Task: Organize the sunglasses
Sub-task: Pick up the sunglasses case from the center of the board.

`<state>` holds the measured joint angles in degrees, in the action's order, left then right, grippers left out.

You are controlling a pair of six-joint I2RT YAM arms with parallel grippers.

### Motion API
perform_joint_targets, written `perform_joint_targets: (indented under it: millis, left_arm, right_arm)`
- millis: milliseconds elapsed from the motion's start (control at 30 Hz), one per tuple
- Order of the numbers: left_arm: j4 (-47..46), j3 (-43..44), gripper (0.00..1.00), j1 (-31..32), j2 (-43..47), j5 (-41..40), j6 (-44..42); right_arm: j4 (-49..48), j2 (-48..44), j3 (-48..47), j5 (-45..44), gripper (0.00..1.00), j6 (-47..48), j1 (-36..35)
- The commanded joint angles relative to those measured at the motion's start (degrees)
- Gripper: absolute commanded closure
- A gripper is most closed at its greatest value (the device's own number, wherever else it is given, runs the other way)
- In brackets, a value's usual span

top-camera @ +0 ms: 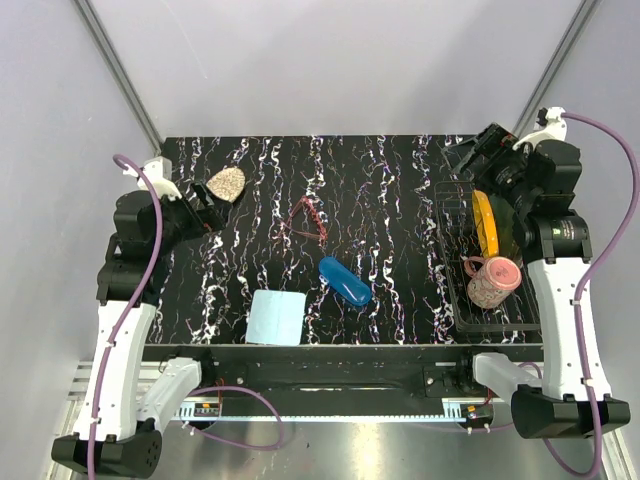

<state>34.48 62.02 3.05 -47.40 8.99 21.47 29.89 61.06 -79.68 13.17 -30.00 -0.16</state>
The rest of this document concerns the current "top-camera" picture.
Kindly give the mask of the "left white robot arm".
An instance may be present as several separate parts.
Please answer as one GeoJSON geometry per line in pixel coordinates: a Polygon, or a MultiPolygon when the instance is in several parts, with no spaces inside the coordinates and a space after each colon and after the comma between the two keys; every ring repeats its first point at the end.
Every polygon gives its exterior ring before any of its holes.
{"type": "Polygon", "coordinates": [[[204,184],[183,195],[144,190],[121,196],[105,263],[97,277],[99,329],[85,403],[71,434],[56,439],[54,462],[91,478],[147,479],[157,468],[162,433],[192,393],[215,386],[209,354],[170,355],[160,377],[137,394],[147,334],[160,303],[166,260],[184,241],[223,230],[233,205],[204,184]]]}

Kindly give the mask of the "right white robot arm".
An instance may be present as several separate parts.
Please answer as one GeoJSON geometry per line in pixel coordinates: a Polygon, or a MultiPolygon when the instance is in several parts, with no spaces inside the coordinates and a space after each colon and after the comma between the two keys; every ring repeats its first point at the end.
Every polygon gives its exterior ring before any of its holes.
{"type": "Polygon", "coordinates": [[[525,439],[588,438],[627,425],[629,404],[613,397],[600,362],[586,275],[594,267],[586,221],[571,204],[581,152],[566,142],[564,121],[523,139],[496,123],[443,156],[452,172],[503,199],[535,292],[543,338],[541,378],[506,356],[483,353],[454,371],[466,396],[489,387],[511,408],[525,439]]]}

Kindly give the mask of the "blue glasses case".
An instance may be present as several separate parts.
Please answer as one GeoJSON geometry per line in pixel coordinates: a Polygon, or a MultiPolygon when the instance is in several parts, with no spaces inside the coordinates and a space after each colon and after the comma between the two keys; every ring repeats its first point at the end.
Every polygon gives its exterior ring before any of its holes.
{"type": "Polygon", "coordinates": [[[351,305],[362,307],[372,299],[371,288],[336,258],[324,257],[318,269],[328,285],[351,305]]]}

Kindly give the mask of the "red frame sunglasses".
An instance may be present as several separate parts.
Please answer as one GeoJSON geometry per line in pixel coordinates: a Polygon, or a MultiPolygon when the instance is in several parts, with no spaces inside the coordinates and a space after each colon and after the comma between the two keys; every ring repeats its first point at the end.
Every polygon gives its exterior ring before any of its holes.
{"type": "Polygon", "coordinates": [[[328,231],[314,202],[302,196],[281,222],[281,226],[292,234],[316,241],[323,245],[328,239],[328,231]]]}

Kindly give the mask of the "light blue cleaning cloth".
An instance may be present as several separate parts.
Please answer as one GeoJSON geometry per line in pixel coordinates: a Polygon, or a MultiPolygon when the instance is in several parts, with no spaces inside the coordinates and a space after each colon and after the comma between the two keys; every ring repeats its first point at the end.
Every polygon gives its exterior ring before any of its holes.
{"type": "Polygon", "coordinates": [[[299,345],[305,303],[304,293],[257,290],[247,320],[245,342],[272,346],[299,345]]]}

